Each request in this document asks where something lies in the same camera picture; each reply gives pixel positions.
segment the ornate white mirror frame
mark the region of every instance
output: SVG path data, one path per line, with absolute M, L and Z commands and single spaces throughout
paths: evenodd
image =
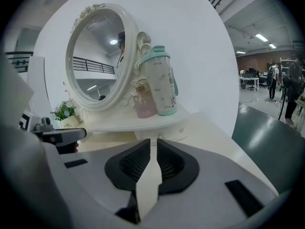
M 85 98 L 80 91 L 76 88 L 77 81 L 74 77 L 73 72 L 73 51 L 76 44 L 76 41 L 85 28 L 85 26 L 90 22 L 92 17 L 97 14 L 100 14 L 104 11 L 110 11 L 119 16 L 123 22 L 124 30 L 125 30 L 125 54 L 122 65 L 122 71 L 118 80 L 115 83 L 114 88 L 108 94 L 108 96 L 102 101 L 91 101 Z M 71 31 L 71 37 L 68 43 L 67 51 L 66 51 L 66 73 L 68 78 L 67 90 L 70 93 L 70 98 L 73 99 L 79 107 L 84 108 L 86 110 L 94 110 L 94 111 L 103 111 L 112 107 L 115 103 L 121 100 L 122 95 L 126 92 L 126 88 L 128 88 L 131 82 L 131 76 L 133 67 L 137 60 L 138 55 L 138 46 L 141 48 L 139 44 L 139 36 L 137 25 L 131 16 L 131 14 L 117 4 L 104 3 L 104 4 L 93 4 L 92 6 L 88 6 L 81 12 L 78 19 L 75 20 Z M 145 44 L 146 47 L 150 48 L 150 44 L 144 43 L 144 41 L 149 42 L 150 38 L 143 33 L 142 34 L 142 44 Z

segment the desk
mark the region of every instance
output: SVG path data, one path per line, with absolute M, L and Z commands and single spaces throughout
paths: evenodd
M 301 132 L 305 121 L 305 102 L 297 99 L 295 103 L 299 106 L 300 110 L 296 112 L 296 125 L 295 128 L 298 132 Z
M 256 92 L 256 90 L 259 90 L 259 88 L 258 88 L 259 78 L 256 78 L 256 77 L 254 77 L 254 78 L 239 77 L 239 89 L 241 89 L 241 86 L 240 86 L 241 80 L 248 80 L 248 81 L 252 80 L 252 81 L 254 81 L 254 92 Z

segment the reflected ceiling light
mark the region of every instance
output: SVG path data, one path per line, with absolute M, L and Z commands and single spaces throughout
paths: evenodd
M 90 89 L 92 89 L 92 88 L 94 88 L 94 87 L 96 87 L 96 85 L 94 85 L 94 86 L 88 88 L 87 91 L 89 91 Z
M 272 43 L 269 44 L 270 47 L 272 47 L 273 49 L 276 48 Z
M 118 42 L 118 40 L 111 40 L 111 41 L 110 41 L 110 44 L 111 44 L 111 45 L 114 45 L 114 44 L 116 44 L 117 42 Z
M 268 41 L 265 37 L 263 37 L 261 34 L 256 34 L 256 37 L 258 37 L 259 39 L 261 39 L 263 42 Z

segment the backpack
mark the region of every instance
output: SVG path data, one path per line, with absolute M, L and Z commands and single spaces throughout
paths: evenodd
M 267 75 L 267 87 L 271 87 L 272 86 L 272 79 L 275 76 L 275 69 L 274 67 L 270 67 L 268 70 L 268 75 Z

